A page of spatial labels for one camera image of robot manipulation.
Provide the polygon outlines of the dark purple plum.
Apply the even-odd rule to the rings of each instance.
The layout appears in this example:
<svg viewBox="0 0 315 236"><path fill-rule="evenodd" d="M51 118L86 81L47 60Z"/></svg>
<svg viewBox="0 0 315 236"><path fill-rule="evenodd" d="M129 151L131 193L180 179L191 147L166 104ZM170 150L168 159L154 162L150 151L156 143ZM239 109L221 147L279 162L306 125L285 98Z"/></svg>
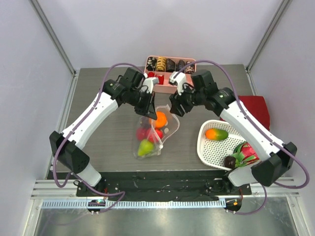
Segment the dark purple plum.
<svg viewBox="0 0 315 236"><path fill-rule="evenodd" d="M151 129L152 128L151 119L147 117L142 117L140 119L140 127L146 130Z"/></svg>

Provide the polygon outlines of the orange tangerine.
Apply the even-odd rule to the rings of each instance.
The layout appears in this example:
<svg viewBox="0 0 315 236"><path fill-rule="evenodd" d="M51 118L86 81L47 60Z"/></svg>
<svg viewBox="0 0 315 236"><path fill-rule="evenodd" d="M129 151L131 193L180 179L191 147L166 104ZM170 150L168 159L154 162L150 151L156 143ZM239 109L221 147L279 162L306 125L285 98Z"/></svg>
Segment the orange tangerine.
<svg viewBox="0 0 315 236"><path fill-rule="evenodd" d="M163 128L167 123L167 117L165 113L161 111L157 111L156 115L157 115L157 119L156 120L152 119L151 125L157 129Z"/></svg>

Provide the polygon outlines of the clear polka dot zip bag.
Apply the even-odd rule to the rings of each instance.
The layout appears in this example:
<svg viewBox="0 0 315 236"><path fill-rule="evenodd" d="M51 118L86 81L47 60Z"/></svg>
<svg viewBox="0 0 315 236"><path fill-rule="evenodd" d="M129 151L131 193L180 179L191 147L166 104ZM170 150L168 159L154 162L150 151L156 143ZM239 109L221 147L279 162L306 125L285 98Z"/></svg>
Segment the clear polka dot zip bag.
<svg viewBox="0 0 315 236"><path fill-rule="evenodd" d="M170 113L170 106L156 108L157 119L141 117L135 127L133 155L145 159L161 155L165 142L174 135L179 127L178 118Z"/></svg>

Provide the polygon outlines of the red apple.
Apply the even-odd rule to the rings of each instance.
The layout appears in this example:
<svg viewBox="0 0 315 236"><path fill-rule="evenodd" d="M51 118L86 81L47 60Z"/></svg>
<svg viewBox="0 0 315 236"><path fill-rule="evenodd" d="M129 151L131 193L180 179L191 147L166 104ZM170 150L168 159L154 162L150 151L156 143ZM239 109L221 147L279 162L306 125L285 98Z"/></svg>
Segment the red apple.
<svg viewBox="0 0 315 236"><path fill-rule="evenodd" d="M152 143L158 142L159 140L162 140L163 138L163 132L159 129L149 130L148 131L148 140Z"/></svg>

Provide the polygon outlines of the green pear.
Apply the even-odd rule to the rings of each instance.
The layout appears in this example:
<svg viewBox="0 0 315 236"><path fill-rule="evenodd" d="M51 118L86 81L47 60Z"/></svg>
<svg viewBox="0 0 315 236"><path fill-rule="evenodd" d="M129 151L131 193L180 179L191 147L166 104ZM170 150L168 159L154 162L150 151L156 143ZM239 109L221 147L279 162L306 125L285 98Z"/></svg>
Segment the green pear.
<svg viewBox="0 0 315 236"><path fill-rule="evenodd" d="M154 148L155 148L155 145L152 142L150 142L147 139L143 139L140 142L137 155L138 156L145 156L147 154L150 154L154 150Z"/></svg>

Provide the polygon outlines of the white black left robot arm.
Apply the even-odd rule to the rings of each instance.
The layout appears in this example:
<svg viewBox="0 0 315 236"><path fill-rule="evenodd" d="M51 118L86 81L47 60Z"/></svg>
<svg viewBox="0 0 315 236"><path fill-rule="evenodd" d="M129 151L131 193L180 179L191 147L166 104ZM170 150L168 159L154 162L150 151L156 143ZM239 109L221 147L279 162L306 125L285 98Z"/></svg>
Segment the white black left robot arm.
<svg viewBox="0 0 315 236"><path fill-rule="evenodd" d="M53 163L62 163L88 185L92 195L100 196L105 184L83 152L84 146L101 123L123 104L131 105L140 116L156 120L154 86L158 83L158 78L147 77L132 67L115 80L104 78L95 99L79 118L62 132L51 133Z"/></svg>

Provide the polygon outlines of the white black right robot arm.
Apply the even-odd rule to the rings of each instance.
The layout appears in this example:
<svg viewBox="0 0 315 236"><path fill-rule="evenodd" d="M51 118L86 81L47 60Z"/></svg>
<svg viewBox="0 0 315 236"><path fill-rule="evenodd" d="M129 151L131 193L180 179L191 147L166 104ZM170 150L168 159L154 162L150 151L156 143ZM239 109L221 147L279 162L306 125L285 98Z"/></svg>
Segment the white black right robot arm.
<svg viewBox="0 0 315 236"><path fill-rule="evenodd" d="M182 117L195 106L205 106L218 117L228 122L254 149L259 161L246 167L230 171L222 188L227 194L234 194L240 186L258 182L270 186L287 172L297 153L297 146L277 139L260 124L243 103L238 102L229 88L219 89L208 70L200 70L191 75L189 85L184 73L173 72L169 83L177 90L170 96L170 112Z"/></svg>

